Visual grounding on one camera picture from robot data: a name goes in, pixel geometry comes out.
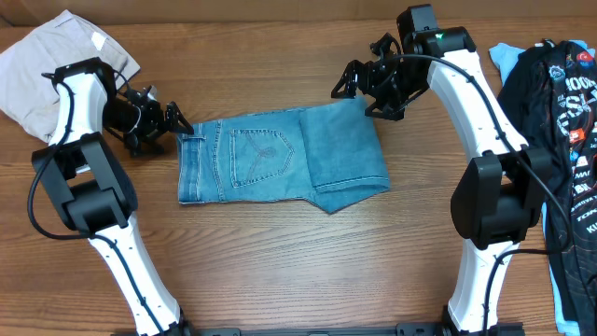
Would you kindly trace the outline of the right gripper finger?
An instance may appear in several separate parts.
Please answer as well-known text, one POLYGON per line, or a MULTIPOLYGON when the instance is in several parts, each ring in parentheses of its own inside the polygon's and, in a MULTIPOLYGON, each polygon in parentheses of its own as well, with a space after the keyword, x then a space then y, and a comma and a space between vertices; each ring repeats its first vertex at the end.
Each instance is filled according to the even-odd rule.
POLYGON ((359 87, 359 73, 362 70, 362 63, 358 60, 349 62, 340 80, 332 89, 330 95, 332 99, 346 99, 355 98, 356 91, 359 87))
POLYGON ((365 109, 365 115, 374 119, 399 121, 404 118, 404 106, 397 97, 377 98, 365 109))

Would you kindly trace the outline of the light blue denim jeans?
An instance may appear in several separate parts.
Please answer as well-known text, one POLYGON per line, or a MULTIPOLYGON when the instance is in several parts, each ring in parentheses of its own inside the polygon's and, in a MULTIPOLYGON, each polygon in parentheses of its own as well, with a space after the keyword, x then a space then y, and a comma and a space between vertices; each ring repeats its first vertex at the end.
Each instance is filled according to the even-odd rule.
POLYGON ((362 97, 197 123, 177 137, 178 201, 304 200, 329 214, 386 192, 362 97))

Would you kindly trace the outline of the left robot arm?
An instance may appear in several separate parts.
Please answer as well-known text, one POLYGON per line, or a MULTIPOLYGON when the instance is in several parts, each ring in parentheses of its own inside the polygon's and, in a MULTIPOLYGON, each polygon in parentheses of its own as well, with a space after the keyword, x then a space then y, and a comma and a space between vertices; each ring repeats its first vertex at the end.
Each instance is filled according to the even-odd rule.
POLYGON ((49 146, 32 155, 27 214, 33 227, 50 237, 34 214, 35 192, 42 187, 69 229, 58 240, 84 239, 96 249, 130 307, 136 334, 196 334, 146 251, 134 186, 104 139, 112 134, 134 157, 161 154, 158 138, 191 134, 192 127, 176 103, 160 105, 153 87, 121 91, 123 74, 98 57, 45 77, 59 94, 60 111, 49 146))

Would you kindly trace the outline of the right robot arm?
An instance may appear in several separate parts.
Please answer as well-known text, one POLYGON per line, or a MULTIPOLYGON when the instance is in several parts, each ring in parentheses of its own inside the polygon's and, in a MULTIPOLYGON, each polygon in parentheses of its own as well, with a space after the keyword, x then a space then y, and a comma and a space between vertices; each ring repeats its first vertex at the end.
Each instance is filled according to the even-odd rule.
POLYGON ((398 37, 370 44, 376 60, 347 64, 334 98, 373 98, 368 117, 401 120, 428 90, 448 111, 467 167, 451 196, 451 220, 463 239, 455 290, 438 322, 400 323, 399 335, 522 335, 501 323, 497 303, 511 258, 540 217, 551 165, 531 148, 498 104, 465 27, 442 29, 431 5, 408 7, 398 37))

